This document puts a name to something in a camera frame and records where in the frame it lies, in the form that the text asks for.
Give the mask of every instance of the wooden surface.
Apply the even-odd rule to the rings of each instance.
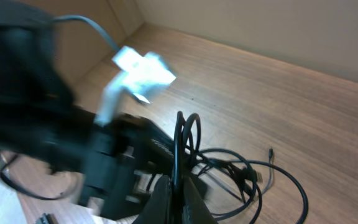
[[[29,157],[23,157],[11,166],[9,171],[12,178],[24,185],[27,189],[44,197],[56,197],[64,192],[76,177],[82,182],[80,174],[58,173],[49,175],[48,165]],[[76,198],[79,196],[80,189],[77,189],[69,198],[59,201],[42,201],[29,198],[18,193],[25,219],[27,223],[35,223],[43,213],[52,214],[59,224],[71,223],[95,223],[110,224],[115,223],[93,215],[93,210],[76,205]]]
[[[246,159],[266,161],[273,147],[275,164],[306,190],[307,223],[358,223],[358,83],[154,26],[143,26],[126,45],[142,54],[153,50],[163,55],[178,78],[152,105],[129,100],[125,112],[154,120],[171,136],[178,110],[186,117],[198,113],[202,148],[224,147]],[[96,111],[103,87],[117,72],[109,59],[103,60],[77,84],[78,104]],[[267,179],[267,169],[254,168]],[[25,181],[28,173],[15,175]],[[295,223],[300,194],[286,177],[275,176],[257,223]],[[211,211],[240,205],[210,184]],[[43,187],[54,188],[51,183]],[[20,198],[27,220],[45,210],[43,202]],[[60,214],[68,211],[61,223],[92,222],[81,212],[72,215],[76,205],[53,203]],[[221,223],[248,223],[255,208]]]

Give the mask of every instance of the beige wall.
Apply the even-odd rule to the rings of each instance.
[[[78,14],[89,17],[105,28],[110,36],[120,43],[143,23],[143,18],[139,16],[137,8],[133,9],[132,5],[120,4],[123,0],[110,1],[20,0],[54,16]],[[114,11],[120,11],[123,14],[131,11],[131,13],[117,17]],[[73,85],[111,51],[98,32],[83,22],[61,23],[58,25],[57,34],[57,69],[69,85]]]
[[[358,0],[137,0],[147,22],[358,82]]]

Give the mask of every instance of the white connector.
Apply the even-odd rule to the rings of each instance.
[[[155,95],[176,79],[154,52],[142,57],[134,49],[124,46],[112,60],[122,71],[103,90],[102,102],[94,121],[100,126],[107,125],[119,114],[124,94],[129,93],[141,103],[150,103]]]

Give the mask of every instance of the cord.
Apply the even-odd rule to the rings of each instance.
[[[150,190],[155,176],[156,176],[156,174],[152,174],[152,177],[150,178],[149,183],[147,183],[147,187],[146,187],[147,192]]]
[[[103,39],[110,45],[110,47],[115,51],[118,52],[120,47],[113,41],[110,35],[95,21],[85,17],[85,16],[78,16],[78,15],[67,15],[67,16],[59,16],[53,19],[52,23],[57,22],[66,22],[66,21],[83,21],[88,23],[91,27],[93,27],[99,34],[103,37]]]
[[[273,152],[273,149],[270,148],[269,149],[269,154],[268,154],[268,163],[269,164],[273,164],[273,157],[274,157],[274,152]],[[238,197],[233,191],[229,190],[221,181],[216,179],[213,175],[207,173],[207,171],[209,171],[211,168],[212,167],[209,167],[209,166],[202,167],[201,170],[198,172],[198,176],[206,174],[213,182],[215,182],[215,184],[218,184],[220,186],[220,188],[222,188],[224,191],[226,191],[227,193],[232,195],[234,198],[236,198],[240,202],[244,202],[244,200],[242,200],[240,197]],[[262,195],[264,195],[273,186],[273,183],[274,183],[274,181],[273,181],[273,178],[274,178],[273,170],[274,169],[271,168],[271,167],[268,168],[268,171],[269,171],[268,181],[267,181],[266,186],[262,190]]]
[[[61,193],[59,196],[56,196],[56,197],[43,197],[43,196],[37,195],[35,193],[32,193],[30,190],[25,189],[23,186],[19,185],[14,180],[10,179],[4,172],[9,166],[11,166],[19,158],[20,158],[19,155],[15,154],[12,157],[12,159],[10,159],[0,170],[0,178],[1,178],[1,180],[6,185],[8,185],[11,188],[13,188],[14,190],[16,190],[16,191],[18,191],[18,192],[20,192],[20,193],[22,193],[22,194],[24,194],[26,196],[36,198],[36,199],[39,199],[39,200],[60,200],[60,199],[68,197],[69,195],[74,193],[74,191],[77,189],[77,186],[79,184],[79,178],[78,178],[77,175],[74,175],[76,180],[75,180],[74,184],[71,184],[72,187],[69,186],[67,188],[67,190],[64,191],[63,193]]]
[[[197,127],[197,140],[196,144],[193,142],[193,138],[191,136],[191,127],[193,123],[196,122]],[[227,149],[220,149],[220,148],[212,148],[212,149],[204,149],[200,151],[200,140],[201,140],[201,121],[200,117],[197,114],[192,114],[189,116],[187,120],[184,119],[183,114],[181,111],[177,114],[177,123],[175,126],[175,135],[174,135],[174,144],[175,144],[175,165],[173,167],[173,183],[180,184],[181,182],[178,180],[178,178],[181,178],[181,171],[180,169],[183,167],[183,165],[186,165],[187,168],[192,169],[194,166],[197,166],[198,164],[205,164],[204,167],[201,167],[201,170],[198,172],[198,175],[206,174],[209,178],[211,178],[212,181],[217,183],[223,190],[225,190],[227,193],[232,195],[234,198],[238,199],[239,201],[243,202],[243,205],[241,205],[239,208],[226,213],[216,214],[211,213],[215,216],[216,221],[225,220],[227,218],[233,217],[234,215],[237,215],[241,211],[245,210],[251,203],[254,203],[258,201],[258,208],[253,216],[250,223],[254,223],[256,219],[258,218],[260,211],[262,209],[262,196],[265,194],[273,185],[274,183],[274,172],[273,170],[277,170],[284,175],[286,175],[297,187],[298,190],[301,193],[302,200],[303,200],[303,211],[301,214],[301,217],[298,219],[297,223],[303,223],[307,217],[308,214],[308,198],[306,196],[305,190],[302,188],[302,186],[299,184],[299,182],[287,171],[273,165],[273,159],[274,159],[274,152],[273,149],[270,148],[268,152],[268,162],[262,162],[262,161],[247,161],[244,159],[241,155],[239,155],[236,152],[227,150]],[[220,159],[215,158],[208,158],[204,154],[210,153],[210,152],[220,152],[220,153],[226,153],[231,154],[235,157],[237,157],[237,160],[231,160],[231,161],[224,161]],[[234,165],[234,163],[243,163],[245,165],[244,168],[240,169],[237,166]],[[259,164],[263,166],[269,167],[269,178],[267,181],[267,184],[265,188],[261,191],[259,186],[257,185],[257,173],[253,170],[251,164]],[[235,193],[230,191],[224,184],[222,184],[218,179],[213,177],[208,173],[211,169],[216,169],[220,172],[222,172],[224,175],[230,177],[234,183],[239,188],[241,197],[237,196]],[[250,180],[252,182],[252,187],[250,187],[246,180]],[[244,197],[244,193],[246,193],[249,198],[246,200]]]

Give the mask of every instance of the black wire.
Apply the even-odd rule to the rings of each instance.
[[[252,176],[252,178],[251,178],[251,181],[252,181],[252,193],[251,193],[250,197],[248,198],[248,200],[242,206],[240,206],[239,208],[237,208],[237,209],[235,209],[235,210],[233,210],[231,212],[226,212],[226,213],[219,214],[220,217],[215,218],[215,220],[220,221],[220,220],[224,220],[224,219],[227,219],[227,218],[231,218],[234,215],[237,215],[238,213],[240,213],[241,211],[246,209],[248,207],[248,205],[253,201],[253,199],[255,197],[255,193],[257,191],[256,177],[253,174],[254,170],[252,169],[252,167],[249,164],[249,162],[246,159],[244,159],[241,155],[239,155],[238,153],[230,151],[230,150],[227,150],[227,149],[214,148],[214,149],[202,150],[198,154],[205,154],[205,153],[209,153],[209,152],[223,152],[223,153],[228,153],[228,154],[231,154],[233,156],[236,156],[240,161],[242,161],[247,166],[247,168],[248,168],[248,170],[249,170],[249,172],[250,172],[250,174]]]
[[[181,184],[182,184],[182,170],[183,170],[183,164],[182,164],[182,157],[184,153],[184,148],[182,148],[182,131],[181,127],[185,123],[185,119],[183,118],[183,113],[181,111],[177,114],[177,123],[175,126],[175,133],[173,135],[173,142],[175,145],[175,157],[174,157],[174,165],[173,165],[173,171],[172,171],[172,185],[173,185],[173,194],[178,195],[181,190]]]
[[[113,41],[110,35],[95,21],[85,17],[85,16],[78,16],[78,15],[67,15],[67,16],[59,16],[53,19],[53,23],[56,22],[65,22],[65,21],[83,21],[88,23],[91,27],[93,27],[99,34],[103,37],[103,39],[110,45],[110,47],[115,51],[118,52],[120,47]]]
[[[12,189],[18,191],[19,193],[22,193],[26,196],[32,197],[32,198],[36,198],[39,200],[60,200],[63,198],[68,197],[69,195],[71,195],[77,188],[79,180],[78,180],[78,176],[76,175],[76,182],[74,183],[74,185],[72,187],[68,187],[68,189],[66,191],[64,191],[63,193],[61,193],[59,196],[56,197],[43,197],[40,195],[37,195],[35,193],[32,193],[30,190],[25,189],[24,187],[22,187],[21,185],[19,185],[18,183],[16,183],[15,181],[13,181],[12,179],[10,179],[5,173],[5,169],[7,169],[10,165],[13,164],[13,162],[15,162],[16,160],[18,160],[19,155],[15,154],[12,159],[10,159],[0,170],[0,178],[1,180],[8,186],[10,186]]]
[[[147,184],[147,187],[146,187],[147,192],[150,190],[155,176],[156,176],[156,174],[153,174],[152,177],[150,178],[149,183]]]
[[[302,185],[299,183],[299,181],[297,181],[294,178],[294,176],[292,176],[287,171],[285,171],[282,168],[280,168],[278,166],[275,166],[273,164],[269,164],[267,162],[262,162],[262,161],[249,161],[249,163],[251,163],[251,164],[259,164],[259,165],[262,165],[262,166],[271,167],[271,168],[281,172],[282,174],[284,174],[286,177],[288,177],[296,185],[296,187],[298,187],[298,190],[299,190],[299,192],[301,193],[301,196],[302,196],[303,210],[302,210],[301,217],[298,219],[298,221],[296,223],[299,223],[299,224],[304,223],[305,220],[306,220],[306,217],[308,216],[309,201],[308,201],[308,196],[306,195],[306,192],[303,189]]]
[[[233,193],[231,190],[229,190],[225,185],[222,184],[222,182],[220,182],[218,179],[216,179],[213,175],[211,175],[209,173],[205,173],[205,175],[207,175],[213,182],[218,184],[223,190],[225,190],[227,193],[232,195],[234,198],[236,198],[240,202],[244,202],[240,197],[238,197],[235,193]]]
[[[197,124],[197,136],[198,136],[197,137],[196,148],[193,147],[194,146],[193,138],[192,138],[192,133],[190,131],[191,126],[194,123],[194,121],[196,121],[196,124]],[[290,178],[295,183],[295,185],[298,187],[298,189],[299,189],[299,191],[300,191],[300,193],[302,195],[302,199],[303,199],[303,211],[302,211],[301,217],[299,218],[297,223],[303,223],[305,221],[307,213],[308,213],[308,199],[307,199],[307,196],[305,194],[305,191],[303,190],[303,188],[299,184],[299,182],[292,175],[290,175],[287,171],[285,171],[285,170],[283,170],[283,169],[281,169],[281,168],[279,168],[279,167],[277,167],[277,166],[272,164],[272,162],[273,162],[273,149],[269,150],[268,162],[247,161],[242,156],[240,156],[238,153],[233,152],[233,151],[229,151],[227,149],[215,148],[215,149],[205,149],[205,150],[199,151],[200,138],[201,138],[201,125],[200,124],[201,124],[200,117],[197,114],[192,114],[188,118],[188,120],[186,121],[186,120],[184,120],[182,113],[178,112],[177,126],[175,126],[175,136],[180,136],[181,141],[176,141],[176,140],[178,140],[178,138],[174,138],[175,156],[180,155],[182,157],[182,155],[183,155],[182,152],[183,152],[184,155],[186,155],[187,158],[188,158],[188,160],[187,160],[188,163],[186,163],[186,165],[189,166],[189,168],[193,168],[195,165],[200,164],[200,163],[205,164],[205,166],[203,168],[201,168],[201,170],[199,171],[198,175],[200,176],[202,174],[207,174],[222,189],[224,189],[226,192],[231,194],[234,198],[236,198],[239,201],[244,203],[242,206],[240,206],[239,208],[237,208],[237,209],[235,209],[235,210],[233,210],[231,212],[226,212],[226,213],[222,213],[222,214],[211,213],[212,215],[216,216],[215,220],[220,221],[220,220],[224,220],[224,219],[233,217],[234,215],[237,215],[238,213],[240,213],[241,211],[246,209],[251,203],[259,201],[258,209],[257,209],[254,217],[250,221],[250,223],[254,223],[256,221],[256,219],[258,218],[258,216],[260,214],[260,211],[262,209],[262,196],[273,185],[273,182],[274,182],[273,181],[273,177],[274,177],[273,170],[276,169],[279,172],[285,174],[288,178]],[[190,146],[187,146],[186,144],[187,144],[187,142],[189,140],[190,140]],[[182,146],[185,146],[185,148],[189,149],[190,153],[186,154],[185,148],[183,148]],[[205,153],[209,153],[209,152],[222,152],[222,153],[231,154],[233,156],[236,156],[238,158],[238,160],[223,161],[223,160],[219,160],[219,159],[209,159],[206,156],[204,156]],[[240,174],[239,171],[238,171],[238,168],[234,167],[234,165],[232,164],[232,163],[237,163],[237,162],[244,163],[246,165],[246,169],[243,169],[242,171],[244,172],[244,170],[245,170],[245,172],[247,172],[246,173],[248,175],[247,179],[251,180],[251,182],[252,182],[252,190],[245,183],[244,179],[241,180],[241,174],[242,173]],[[267,182],[265,188],[263,189],[263,191],[261,191],[259,186],[256,184],[257,178],[255,176],[255,172],[254,172],[254,170],[253,170],[253,168],[251,166],[251,163],[260,164],[260,165],[264,165],[264,166],[269,167],[269,178],[268,178],[268,182]],[[212,175],[209,175],[207,173],[207,171],[209,171],[212,168],[217,169],[218,171],[220,171],[223,174],[225,174],[228,177],[230,177],[234,181],[234,183],[237,185],[237,187],[239,188],[242,197],[241,198],[238,197],[235,193],[233,193],[226,186],[224,186],[224,184],[222,184],[219,180],[214,178]],[[247,193],[247,194],[249,194],[248,200],[245,200],[245,198],[244,198],[245,188],[242,189],[242,187],[247,187],[250,191],[252,191],[251,193],[249,193],[249,192]]]

